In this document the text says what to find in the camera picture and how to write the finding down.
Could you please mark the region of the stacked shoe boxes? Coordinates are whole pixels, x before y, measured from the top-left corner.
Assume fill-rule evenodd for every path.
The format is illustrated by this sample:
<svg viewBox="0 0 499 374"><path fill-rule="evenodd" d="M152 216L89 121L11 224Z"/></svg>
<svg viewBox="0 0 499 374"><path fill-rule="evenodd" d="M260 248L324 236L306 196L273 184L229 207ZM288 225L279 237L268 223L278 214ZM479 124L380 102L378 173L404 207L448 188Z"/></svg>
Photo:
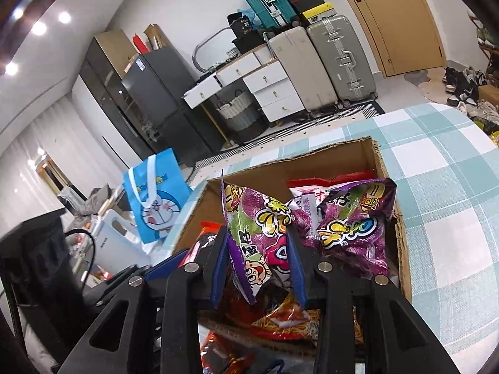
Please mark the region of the stacked shoe boxes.
<svg viewBox="0 0 499 374"><path fill-rule="evenodd" d="M337 14L331 2L325 0L288 0L298 14L300 24L304 27L313 25L322 19L333 17Z"/></svg>

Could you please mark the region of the white electric kettle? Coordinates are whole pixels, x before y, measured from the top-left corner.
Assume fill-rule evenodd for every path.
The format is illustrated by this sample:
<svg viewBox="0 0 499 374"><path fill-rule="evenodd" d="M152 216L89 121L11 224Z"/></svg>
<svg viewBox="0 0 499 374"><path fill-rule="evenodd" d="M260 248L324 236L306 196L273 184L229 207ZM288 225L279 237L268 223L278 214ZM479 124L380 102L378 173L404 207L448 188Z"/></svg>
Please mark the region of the white electric kettle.
<svg viewBox="0 0 499 374"><path fill-rule="evenodd" d="M115 210L95 217L90 233L95 240L95 263L107 273L115 275L132 265L141 268L151 264L136 227Z"/></svg>

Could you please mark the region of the dark glass cabinet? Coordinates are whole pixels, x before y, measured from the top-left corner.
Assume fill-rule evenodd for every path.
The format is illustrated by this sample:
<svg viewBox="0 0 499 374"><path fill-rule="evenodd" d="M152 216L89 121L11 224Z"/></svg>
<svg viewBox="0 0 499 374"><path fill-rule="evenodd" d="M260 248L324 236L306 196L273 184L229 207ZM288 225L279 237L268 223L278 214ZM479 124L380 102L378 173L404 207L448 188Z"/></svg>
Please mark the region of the dark glass cabinet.
<svg viewBox="0 0 499 374"><path fill-rule="evenodd" d="M80 68L80 77L103 114L126 144L144 160L157 152L147 132L147 120L124 87L125 68L137 55L121 30L95 35Z"/></svg>

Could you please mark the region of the white red noodle snack bag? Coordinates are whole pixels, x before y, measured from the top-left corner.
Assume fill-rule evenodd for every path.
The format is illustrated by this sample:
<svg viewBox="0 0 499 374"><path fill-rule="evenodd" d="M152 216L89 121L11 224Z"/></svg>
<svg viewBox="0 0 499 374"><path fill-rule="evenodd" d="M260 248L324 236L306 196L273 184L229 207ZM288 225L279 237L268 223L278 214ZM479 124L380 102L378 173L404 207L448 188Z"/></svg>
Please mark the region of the white red noodle snack bag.
<svg viewBox="0 0 499 374"><path fill-rule="evenodd" d="M332 179L310 177L303 179L288 180L286 185L293 196L293 201L302 209L309 209L313 205L319 205L328 196L333 187L341 186L355 181L374 179L376 171L363 170L348 174L335 176Z"/></svg>

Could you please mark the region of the teal hard suitcase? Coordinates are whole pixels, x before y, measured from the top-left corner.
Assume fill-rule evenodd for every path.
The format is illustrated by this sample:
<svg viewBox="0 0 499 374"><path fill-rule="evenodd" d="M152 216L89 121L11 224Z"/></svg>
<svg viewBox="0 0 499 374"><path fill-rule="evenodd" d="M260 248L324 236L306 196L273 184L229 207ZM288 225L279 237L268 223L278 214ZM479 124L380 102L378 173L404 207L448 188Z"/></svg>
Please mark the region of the teal hard suitcase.
<svg viewBox="0 0 499 374"><path fill-rule="evenodd" d="M298 26L299 19L288 0L245 0L266 30Z"/></svg>

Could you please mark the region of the red cookie pack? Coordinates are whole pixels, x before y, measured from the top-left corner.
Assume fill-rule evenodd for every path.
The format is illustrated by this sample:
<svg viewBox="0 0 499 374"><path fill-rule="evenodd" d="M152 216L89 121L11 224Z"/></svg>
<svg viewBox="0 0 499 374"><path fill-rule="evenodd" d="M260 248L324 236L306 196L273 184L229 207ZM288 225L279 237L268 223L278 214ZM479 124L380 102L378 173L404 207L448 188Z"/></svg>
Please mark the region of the red cookie pack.
<svg viewBox="0 0 499 374"><path fill-rule="evenodd" d="M204 373L246 373L253 362L253 351L212 331L201 345L201 365Z"/></svg>

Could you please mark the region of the black refrigerator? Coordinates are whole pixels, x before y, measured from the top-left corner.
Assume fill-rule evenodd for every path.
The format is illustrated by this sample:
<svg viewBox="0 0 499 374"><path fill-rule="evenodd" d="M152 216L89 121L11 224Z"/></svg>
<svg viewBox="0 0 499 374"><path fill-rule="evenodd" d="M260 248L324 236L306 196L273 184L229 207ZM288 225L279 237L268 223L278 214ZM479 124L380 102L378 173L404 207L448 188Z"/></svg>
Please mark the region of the black refrigerator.
<svg viewBox="0 0 499 374"><path fill-rule="evenodd" d="M224 139L207 112L202 106L190 108L183 98L195 79L174 49L140 54L123 84L159 133L158 142L172 149L178 162L193 166L220 151Z"/></svg>

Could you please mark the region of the purple snack bag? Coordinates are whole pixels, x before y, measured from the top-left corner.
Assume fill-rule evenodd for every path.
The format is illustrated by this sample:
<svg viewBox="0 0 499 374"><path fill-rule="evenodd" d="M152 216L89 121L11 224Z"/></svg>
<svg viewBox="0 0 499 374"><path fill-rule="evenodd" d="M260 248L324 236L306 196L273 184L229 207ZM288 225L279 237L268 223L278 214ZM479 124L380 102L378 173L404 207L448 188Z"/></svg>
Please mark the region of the purple snack bag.
<svg viewBox="0 0 499 374"><path fill-rule="evenodd" d="M234 284L249 304L269 283L291 288L287 228L291 208L252 188L221 182L222 213L229 230Z"/></svg>
<svg viewBox="0 0 499 374"><path fill-rule="evenodd" d="M334 257L362 278L390 274L386 228L392 221L397 184L390 178L333 187L319 205L296 209L296 229L304 245Z"/></svg>

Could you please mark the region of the red triangular corn snack bag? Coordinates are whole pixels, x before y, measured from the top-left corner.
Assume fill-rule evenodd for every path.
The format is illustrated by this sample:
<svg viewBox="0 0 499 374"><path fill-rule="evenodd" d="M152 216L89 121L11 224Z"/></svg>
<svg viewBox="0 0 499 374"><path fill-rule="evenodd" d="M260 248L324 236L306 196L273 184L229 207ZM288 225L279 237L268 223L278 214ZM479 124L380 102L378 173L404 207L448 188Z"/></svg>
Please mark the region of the red triangular corn snack bag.
<svg viewBox="0 0 499 374"><path fill-rule="evenodd" d="M318 343L321 323L320 309L304 309L288 293L282 300L264 295L253 305L241 294L222 298L217 309L231 323L251 335L276 341L310 341Z"/></svg>

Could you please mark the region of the woven laundry basket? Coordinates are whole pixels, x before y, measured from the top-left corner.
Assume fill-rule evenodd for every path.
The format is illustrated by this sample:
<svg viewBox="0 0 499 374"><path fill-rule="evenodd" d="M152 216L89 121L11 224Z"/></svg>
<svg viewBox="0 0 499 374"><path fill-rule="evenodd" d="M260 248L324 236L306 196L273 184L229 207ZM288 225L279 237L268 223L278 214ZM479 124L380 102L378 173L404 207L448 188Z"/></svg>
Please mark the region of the woven laundry basket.
<svg viewBox="0 0 499 374"><path fill-rule="evenodd" d="M216 110L224 119L234 142L244 145L265 132L269 123L254 95L240 89L236 93L232 100L222 101Z"/></svg>

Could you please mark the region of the checkered teal tablecloth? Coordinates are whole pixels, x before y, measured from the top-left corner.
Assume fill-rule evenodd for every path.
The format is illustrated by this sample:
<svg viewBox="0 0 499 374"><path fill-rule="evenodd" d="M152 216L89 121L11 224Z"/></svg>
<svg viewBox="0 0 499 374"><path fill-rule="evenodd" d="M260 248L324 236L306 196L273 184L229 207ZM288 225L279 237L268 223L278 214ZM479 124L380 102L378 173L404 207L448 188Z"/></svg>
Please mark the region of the checkered teal tablecloth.
<svg viewBox="0 0 499 374"><path fill-rule="evenodd" d="M370 137L398 185L413 305L462 373L477 373L498 344L498 149L465 115L424 103L372 118L328 118L210 161L207 179Z"/></svg>

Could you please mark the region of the silver hard suitcase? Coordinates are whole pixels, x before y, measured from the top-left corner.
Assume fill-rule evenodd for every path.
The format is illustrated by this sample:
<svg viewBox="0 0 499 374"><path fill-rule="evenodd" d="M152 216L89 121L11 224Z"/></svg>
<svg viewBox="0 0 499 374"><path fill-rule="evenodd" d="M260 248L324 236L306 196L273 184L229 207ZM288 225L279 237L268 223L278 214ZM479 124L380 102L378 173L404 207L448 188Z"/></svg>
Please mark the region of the silver hard suitcase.
<svg viewBox="0 0 499 374"><path fill-rule="evenodd" d="M342 104L377 98L366 54L346 16L321 19L306 30Z"/></svg>

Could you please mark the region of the blue Doraemon tote bag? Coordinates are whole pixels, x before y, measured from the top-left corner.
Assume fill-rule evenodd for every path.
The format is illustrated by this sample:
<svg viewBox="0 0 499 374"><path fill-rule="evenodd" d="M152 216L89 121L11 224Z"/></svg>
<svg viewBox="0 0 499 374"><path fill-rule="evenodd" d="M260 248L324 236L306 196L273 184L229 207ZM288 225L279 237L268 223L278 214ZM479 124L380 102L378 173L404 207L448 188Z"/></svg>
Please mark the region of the blue Doraemon tote bag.
<svg viewBox="0 0 499 374"><path fill-rule="evenodd" d="M129 168L124 174L124 190L145 244L167 238L191 193L171 149Z"/></svg>

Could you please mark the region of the SF cardboard box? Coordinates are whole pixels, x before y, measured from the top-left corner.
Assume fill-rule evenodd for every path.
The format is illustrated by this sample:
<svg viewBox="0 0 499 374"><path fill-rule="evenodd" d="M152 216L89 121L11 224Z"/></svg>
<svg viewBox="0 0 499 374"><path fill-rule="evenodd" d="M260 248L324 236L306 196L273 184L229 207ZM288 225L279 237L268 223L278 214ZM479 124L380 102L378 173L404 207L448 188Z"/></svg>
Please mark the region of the SF cardboard box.
<svg viewBox="0 0 499 374"><path fill-rule="evenodd" d="M170 233L175 250L199 248L203 230L228 227L228 276L200 324L246 345L310 356L321 304L287 257L287 234L346 273L386 274L411 294L409 250L397 185L378 142L359 138L309 153L222 171L202 181Z"/></svg>

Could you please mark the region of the beige hard suitcase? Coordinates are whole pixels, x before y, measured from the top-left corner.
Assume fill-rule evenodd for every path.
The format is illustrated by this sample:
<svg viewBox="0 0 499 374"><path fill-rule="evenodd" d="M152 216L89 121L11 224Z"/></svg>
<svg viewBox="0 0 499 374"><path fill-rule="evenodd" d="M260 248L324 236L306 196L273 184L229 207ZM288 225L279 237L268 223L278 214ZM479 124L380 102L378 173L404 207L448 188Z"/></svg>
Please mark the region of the beige hard suitcase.
<svg viewBox="0 0 499 374"><path fill-rule="evenodd" d="M269 46L308 112L336 106L336 91L305 28L284 31L269 39Z"/></svg>

